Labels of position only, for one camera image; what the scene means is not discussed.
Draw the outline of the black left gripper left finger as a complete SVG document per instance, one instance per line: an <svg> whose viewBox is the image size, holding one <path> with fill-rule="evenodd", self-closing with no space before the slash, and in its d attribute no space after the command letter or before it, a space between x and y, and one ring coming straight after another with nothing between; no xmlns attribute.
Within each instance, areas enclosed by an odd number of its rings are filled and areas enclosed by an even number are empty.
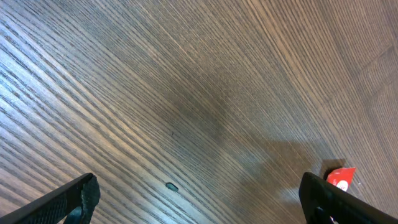
<svg viewBox="0 0 398 224"><path fill-rule="evenodd" d="M100 187L92 173L53 190L1 217L3 224L64 223L89 224L100 200Z"/></svg>

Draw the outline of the red stick sachet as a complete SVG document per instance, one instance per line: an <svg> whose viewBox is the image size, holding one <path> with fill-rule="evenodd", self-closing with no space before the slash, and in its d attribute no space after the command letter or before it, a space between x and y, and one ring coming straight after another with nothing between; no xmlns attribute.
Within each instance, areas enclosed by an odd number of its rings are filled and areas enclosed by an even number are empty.
<svg viewBox="0 0 398 224"><path fill-rule="evenodd" d="M355 171L355 167L334 169L327 175L326 181L346 192L353 181Z"/></svg>

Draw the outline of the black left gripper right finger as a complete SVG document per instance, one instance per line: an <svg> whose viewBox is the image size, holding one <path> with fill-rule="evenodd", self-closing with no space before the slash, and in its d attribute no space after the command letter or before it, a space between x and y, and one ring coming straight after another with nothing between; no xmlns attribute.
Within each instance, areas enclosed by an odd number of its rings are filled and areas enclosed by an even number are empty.
<svg viewBox="0 0 398 224"><path fill-rule="evenodd" d="M397 219L342 191L319 176L304 173L299 187L306 222L397 224Z"/></svg>

